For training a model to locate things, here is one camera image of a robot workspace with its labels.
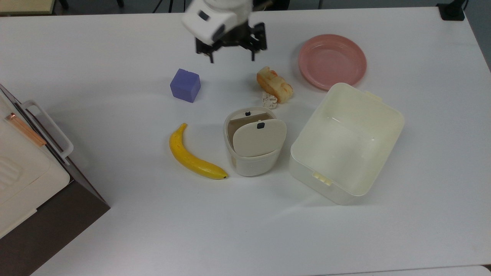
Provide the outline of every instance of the container lid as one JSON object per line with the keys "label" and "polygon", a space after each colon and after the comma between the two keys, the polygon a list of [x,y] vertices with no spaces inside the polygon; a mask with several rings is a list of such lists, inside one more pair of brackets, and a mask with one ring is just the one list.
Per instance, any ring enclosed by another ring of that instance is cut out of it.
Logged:
{"label": "container lid", "polygon": [[286,124],[278,119],[267,119],[241,126],[232,140],[238,155],[254,157],[281,148],[285,138]]}

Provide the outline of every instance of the banana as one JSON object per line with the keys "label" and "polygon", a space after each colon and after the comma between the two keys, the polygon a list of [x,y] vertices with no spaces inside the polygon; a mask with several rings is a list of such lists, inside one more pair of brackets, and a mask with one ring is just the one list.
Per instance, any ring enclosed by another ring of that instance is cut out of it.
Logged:
{"label": "banana", "polygon": [[186,168],[194,171],[195,173],[212,178],[212,179],[224,179],[228,177],[228,174],[219,166],[212,163],[201,160],[191,154],[183,145],[183,133],[188,124],[182,124],[169,139],[169,146],[172,155],[179,163]]}

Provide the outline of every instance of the small white container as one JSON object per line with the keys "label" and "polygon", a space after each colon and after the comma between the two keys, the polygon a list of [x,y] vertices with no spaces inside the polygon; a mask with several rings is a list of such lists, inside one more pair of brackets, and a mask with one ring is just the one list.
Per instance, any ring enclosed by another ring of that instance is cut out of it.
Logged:
{"label": "small white container", "polygon": [[291,148],[291,175],[333,202],[372,187],[404,126],[402,114],[369,92],[335,84]]}
{"label": "small white container", "polygon": [[255,176],[276,163],[286,138],[286,124],[267,108],[251,107],[227,117],[223,136],[234,170]]}

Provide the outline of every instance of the crumpled paper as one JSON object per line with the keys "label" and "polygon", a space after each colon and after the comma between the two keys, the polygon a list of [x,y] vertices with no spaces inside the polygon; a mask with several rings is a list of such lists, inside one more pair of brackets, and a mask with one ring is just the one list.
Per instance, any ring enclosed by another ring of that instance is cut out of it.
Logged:
{"label": "crumpled paper", "polygon": [[278,99],[263,91],[263,106],[267,109],[275,109],[278,105]]}

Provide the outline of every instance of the white plastic bin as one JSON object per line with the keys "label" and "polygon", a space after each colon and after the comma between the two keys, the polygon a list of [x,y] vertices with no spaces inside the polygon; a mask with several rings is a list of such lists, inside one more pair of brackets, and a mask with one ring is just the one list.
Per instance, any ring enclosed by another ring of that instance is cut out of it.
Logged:
{"label": "white plastic bin", "polygon": [[335,84],[291,148],[291,175],[337,204],[372,187],[404,126],[402,114],[368,92]]}

